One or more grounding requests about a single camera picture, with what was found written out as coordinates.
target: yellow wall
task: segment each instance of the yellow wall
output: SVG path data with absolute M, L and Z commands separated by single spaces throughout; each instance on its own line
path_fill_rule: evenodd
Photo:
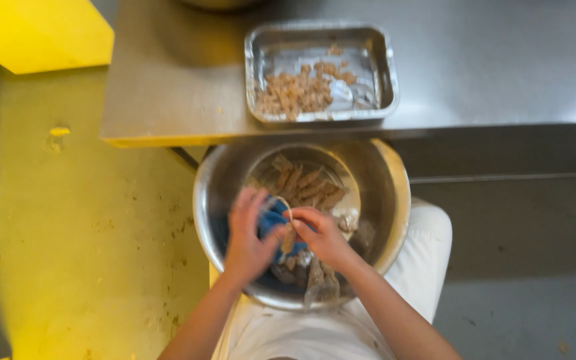
M 0 65 L 14 74 L 106 65 L 113 39 L 87 0 L 0 0 Z

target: metal countertop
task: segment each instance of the metal countertop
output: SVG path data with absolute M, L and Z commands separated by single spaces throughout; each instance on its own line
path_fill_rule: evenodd
M 392 37 L 401 103 L 370 126 L 268 126 L 246 108 L 243 39 L 267 21 L 351 19 Z M 576 1 L 275 0 L 210 13 L 122 0 L 100 137 L 119 147 L 411 137 L 576 124 Z

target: white pants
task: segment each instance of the white pants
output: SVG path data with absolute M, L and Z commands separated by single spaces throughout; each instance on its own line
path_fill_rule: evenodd
M 429 323 L 435 317 L 444 285 L 451 244 L 451 221 L 444 210 L 413 198 L 406 241 L 384 278 Z M 217 275 L 212 268 L 211 283 L 214 283 Z M 367 330 L 379 334 L 359 299 L 343 305 L 340 312 L 351 316 Z M 251 327 L 257 323 L 255 319 L 263 315 L 281 316 L 281 313 L 284 312 L 260 305 L 242 295 L 230 313 L 212 358 L 226 359 L 240 338 L 251 332 Z

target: blue cloth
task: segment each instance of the blue cloth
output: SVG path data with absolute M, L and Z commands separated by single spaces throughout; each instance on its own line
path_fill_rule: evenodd
M 286 205 L 284 205 L 283 202 L 276 201 L 272 208 L 270 208 L 265 214 L 262 214 L 259 217 L 259 226 L 257 229 L 257 235 L 260 239 L 263 239 L 268 233 L 270 233 L 270 230 L 272 230 L 274 226 L 281 224 L 288 224 L 288 219 L 282 216 L 282 214 L 286 210 L 288 210 L 288 208 L 286 208 Z M 308 245 L 306 245 L 306 243 L 295 241 L 294 246 L 292 247 L 292 251 L 290 252 L 290 254 L 288 254 L 288 256 L 297 255 L 297 253 L 300 250 L 306 249 L 307 247 Z M 273 260 L 273 263 L 276 264 L 277 261 L 279 261 L 279 258 L 281 257 L 282 257 L 282 251 L 280 249 L 277 249 L 277 253 L 275 254 L 275 259 Z

